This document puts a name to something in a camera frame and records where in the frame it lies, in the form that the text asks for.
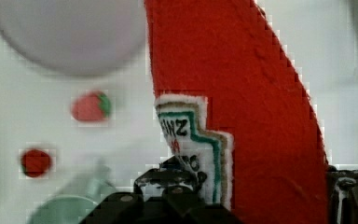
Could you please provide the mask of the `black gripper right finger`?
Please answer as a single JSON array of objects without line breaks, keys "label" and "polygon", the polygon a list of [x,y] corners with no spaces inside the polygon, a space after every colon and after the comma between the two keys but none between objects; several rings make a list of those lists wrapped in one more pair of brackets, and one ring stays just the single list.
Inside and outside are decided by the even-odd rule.
[{"label": "black gripper right finger", "polygon": [[328,224],[358,224],[358,170],[326,172]]}]

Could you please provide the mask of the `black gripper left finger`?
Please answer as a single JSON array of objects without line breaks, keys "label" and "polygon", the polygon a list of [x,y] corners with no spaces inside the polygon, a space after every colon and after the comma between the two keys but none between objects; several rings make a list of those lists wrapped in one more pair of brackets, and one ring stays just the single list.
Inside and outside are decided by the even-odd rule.
[{"label": "black gripper left finger", "polygon": [[240,224],[222,204],[200,197],[207,175],[198,160],[171,157],[139,176],[133,192],[107,196],[80,224]]}]

